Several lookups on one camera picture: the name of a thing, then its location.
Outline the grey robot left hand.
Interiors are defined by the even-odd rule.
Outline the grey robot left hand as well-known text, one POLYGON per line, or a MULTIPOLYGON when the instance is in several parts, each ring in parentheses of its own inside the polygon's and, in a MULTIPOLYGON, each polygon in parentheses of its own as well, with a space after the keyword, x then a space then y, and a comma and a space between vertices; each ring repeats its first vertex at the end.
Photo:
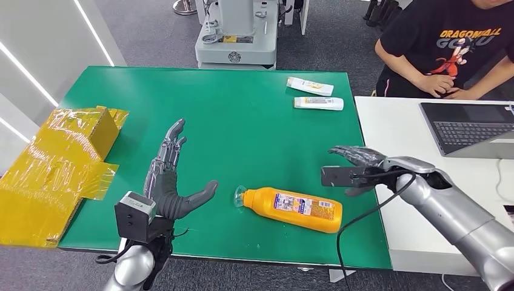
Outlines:
POLYGON ((185 119, 177 120, 167 131, 152 159, 144 184, 144 196, 156 203, 156 213, 169 220, 186 217, 190 212, 210 201, 218 188, 216 180, 208 182, 197 193, 181 196, 177 190, 179 155, 187 138, 180 137, 185 119))

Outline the person's right hand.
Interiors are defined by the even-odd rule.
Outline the person's right hand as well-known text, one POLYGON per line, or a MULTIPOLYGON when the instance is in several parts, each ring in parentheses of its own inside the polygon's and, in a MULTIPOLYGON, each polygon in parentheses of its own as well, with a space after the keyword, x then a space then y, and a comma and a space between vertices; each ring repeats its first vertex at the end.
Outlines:
POLYGON ((454 79, 448 75, 420 75, 414 79, 413 84, 421 91, 440 98, 454 89, 454 79))

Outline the person's left hand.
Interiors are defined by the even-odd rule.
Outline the person's left hand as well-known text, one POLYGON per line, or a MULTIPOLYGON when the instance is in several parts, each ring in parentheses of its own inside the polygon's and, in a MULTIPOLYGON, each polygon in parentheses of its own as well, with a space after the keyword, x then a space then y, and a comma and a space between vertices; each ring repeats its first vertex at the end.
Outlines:
POLYGON ((472 89, 464 90, 459 88, 451 88, 444 99, 458 99, 458 100, 478 100, 481 95, 472 89))

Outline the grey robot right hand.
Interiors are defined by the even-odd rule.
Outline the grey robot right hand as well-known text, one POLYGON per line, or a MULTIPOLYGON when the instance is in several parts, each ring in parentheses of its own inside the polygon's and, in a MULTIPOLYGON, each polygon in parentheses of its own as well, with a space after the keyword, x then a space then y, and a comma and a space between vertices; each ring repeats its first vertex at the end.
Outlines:
POLYGON ((328 153, 337 154, 344 157, 356 167, 365 167, 365 170, 358 172, 359 175, 377 175, 371 178, 355 178, 358 184, 345 190, 345 195, 349 197, 357 197, 365 192, 373 190, 378 184, 384 184, 389 190, 396 194, 396 180, 392 174, 385 174, 381 168, 381 164, 386 156, 376 150, 367 147, 336 145, 327 151, 328 153))

